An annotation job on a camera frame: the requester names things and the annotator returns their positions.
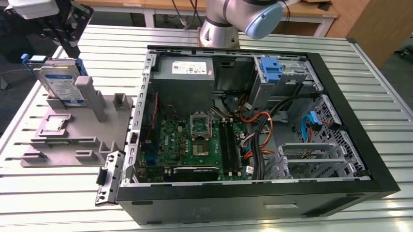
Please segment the ram slot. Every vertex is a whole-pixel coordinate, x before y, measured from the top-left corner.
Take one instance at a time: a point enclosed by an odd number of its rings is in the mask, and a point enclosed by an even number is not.
[[[220,143],[221,143],[221,153],[222,153],[222,166],[225,173],[232,171],[232,163],[228,153],[228,142],[226,142],[226,124],[220,123]]]
[[[236,143],[236,133],[233,128],[233,123],[226,124],[226,146],[228,146],[228,155],[232,166],[232,171],[240,171],[240,159],[237,153],[237,143]]]

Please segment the open computer tower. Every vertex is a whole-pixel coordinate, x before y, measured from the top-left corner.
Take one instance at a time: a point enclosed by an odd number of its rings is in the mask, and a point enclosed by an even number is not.
[[[400,191],[320,54],[150,46],[97,205],[139,224],[320,217]]]

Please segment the green circuit board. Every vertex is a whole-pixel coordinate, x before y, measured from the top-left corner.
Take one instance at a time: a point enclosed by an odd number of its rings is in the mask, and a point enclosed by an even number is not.
[[[218,180],[244,180],[246,176],[238,176],[238,173],[229,176],[224,172],[224,158],[221,151],[220,121],[212,121],[210,139],[198,138],[192,140],[190,120],[169,119],[164,120],[161,126],[160,150],[153,158],[156,167],[180,167],[180,166],[213,166],[221,170]],[[245,131],[242,123],[233,123],[234,133],[241,134]],[[194,129],[204,131],[208,129],[205,123],[194,123]],[[153,182],[164,182],[164,172],[160,169],[149,168],[149,174]]]

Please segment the slotted metal worktable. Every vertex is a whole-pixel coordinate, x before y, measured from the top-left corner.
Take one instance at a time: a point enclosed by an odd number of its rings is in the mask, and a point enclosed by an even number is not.
[[[95,207],[98,167],[21,167],[27,142],[47,110],[39,82],[0,139],[0,231],[413,231],[413,117],[357,44],[345,39],[240,36],[242,49],[317,52],[331,69],[401,191],[331,217],[139,226],[121,206]],[[149,44],[197,46],[197,31],[90,25],[81,57],[105,95],[137,95]],[[55,57],[66,57],[58,49]]]

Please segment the power supply label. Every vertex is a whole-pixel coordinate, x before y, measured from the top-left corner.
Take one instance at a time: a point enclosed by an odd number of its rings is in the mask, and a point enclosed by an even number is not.
[[[173,74],[208,74],[206,62],[176,61],[173,63]]]
[[[75,80],[71,75],[51,75],[47,74],[46,81],[58,95],[59,99],[67,106],[81,106],[85,98],[79,89],[75,87]]]

